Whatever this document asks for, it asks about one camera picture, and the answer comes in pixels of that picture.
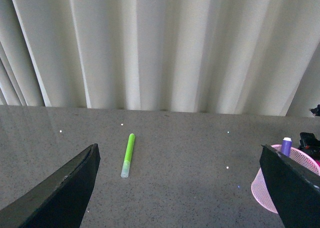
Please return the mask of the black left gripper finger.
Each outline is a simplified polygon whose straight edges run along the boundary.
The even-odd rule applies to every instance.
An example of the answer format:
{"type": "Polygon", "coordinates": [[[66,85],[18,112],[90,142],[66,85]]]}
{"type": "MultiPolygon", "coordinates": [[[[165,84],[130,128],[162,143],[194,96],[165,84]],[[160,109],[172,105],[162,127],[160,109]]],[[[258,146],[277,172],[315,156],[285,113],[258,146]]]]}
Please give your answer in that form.
{"type": "Polygon", "coordinates": [[[1,227],[80,227],[95,186],[100,159],[98,145],[90,145],[1,209],[1,227]]]}

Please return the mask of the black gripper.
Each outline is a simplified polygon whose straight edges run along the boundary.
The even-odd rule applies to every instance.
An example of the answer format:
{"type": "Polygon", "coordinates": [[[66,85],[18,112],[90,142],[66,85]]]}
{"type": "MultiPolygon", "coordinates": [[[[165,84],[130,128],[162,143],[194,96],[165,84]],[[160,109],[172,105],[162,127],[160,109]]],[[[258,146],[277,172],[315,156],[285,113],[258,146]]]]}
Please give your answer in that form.
{"type": "MultiPolygon", "coordinates": [[[[320,141],[301,132],[298,150],[320,159],[320,141]]],[[[267,190],[285,227],[320,226],[320,176],[269,145],[259,160],[267,190]]]]}

